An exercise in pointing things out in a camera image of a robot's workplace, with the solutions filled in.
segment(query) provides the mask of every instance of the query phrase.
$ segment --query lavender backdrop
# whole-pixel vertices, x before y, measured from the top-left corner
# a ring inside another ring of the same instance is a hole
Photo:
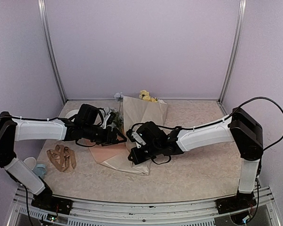
[[[0,0],[0,112],[27,117],[57,116],[59,99],[48,58],[37,1]],[[37,157],[43,142],[19,142],[19,158]],[[0,169],[0,226],[16,193]]]
[[[243,101],[267,96],[283,107],[283,0],[248,0],[239,52],[225,99],[228,112]],[[244,107],[264,129],[264,143],[283,133],[281,112],[267,101]],[[263,156],[261,181],[270,185],[283,219],[283,141]]]
[[[218,99],[239,0],[46,1],[69,99],[135,95]]]

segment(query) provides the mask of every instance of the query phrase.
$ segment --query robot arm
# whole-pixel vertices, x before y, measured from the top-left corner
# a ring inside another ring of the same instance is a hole
[[[176,127],[168,135],[150,121],[143,123],[136,131],[130,129],[127,136],[132,142],[137,143],[137,147],[131,149],[128,157],[134,164],[154,160],[159,154],[183,154],[197,147],[235,141],[242,158],[239,187],[234,198],[217,201],[217,206],[222,206],[218,211],[222,214],[243,209],[245,205],[248,208],[248,203],[256,205],[253,190],[256,177],[260,173],[260,160],[263,155],[262,127],[241,108],[233,109],[233,114],[220,120],[198,127]]]
[[[101,123],[95,124],[98,115],[101,117]],[[117,128],[109,126],[114,117],[113,113],[103,116],[98,108],[85,104],[70,119],[23,120],[21,117],[11,116],[8,112],[2,112],[0,114],[0,167],[34,194],[33,206],[46,210],[54,210],[58,203],[59,206],[70,206],[70,201],[64,200],[63,202],[68,205],[63,205],[61,200],[53,198],[47,184],[17,158],[14,142],[34,139],[77,141],[85,138],[102,146],[119,144],[125,142],[126,137]]]

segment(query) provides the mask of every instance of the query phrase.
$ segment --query yellow flower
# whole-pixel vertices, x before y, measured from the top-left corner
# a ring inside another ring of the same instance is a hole
[[[150,96],[144,96],[142,99],[146,100],[146,101],[151,101],[151,97]]]
[[[149,96],[150,95],[150,93],[149,92],[147,92],[146,90],[141,90],[140,91],[140,99],[142,99],[144,96]]]
[[[157,98],[151,97],[151,102],[157,102]]]

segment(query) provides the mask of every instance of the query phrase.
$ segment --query table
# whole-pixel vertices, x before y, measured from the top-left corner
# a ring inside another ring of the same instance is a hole
[[[166,126],[192,127],[217,120],[223,115],[216,101],[165,100],[168,103]],[[118,102],[68,101],[60,117],[86,103],[118,109]],[[59,172],[46,151],[56,144],[75,151],[77,167]],[[38,158],[47,167],[45,182],[54,194],[108,202],[181,202],[235,194],[240,178],[241,159],[235,143],[201,147],[173,156],[163,165],[151,165],[148,176],[119,172],[97,164],[89,149],[74,142],[47,140]]]

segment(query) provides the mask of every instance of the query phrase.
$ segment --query tan ribbon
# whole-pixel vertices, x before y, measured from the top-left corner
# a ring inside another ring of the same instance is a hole
[[[73,150],[69,149],[69,147],[56,145],[54,150],[47,150],[47,156],[50,162],[60,172],[67,170],[69,164],[71,164],[73,169],[76,167],[75,153]]]

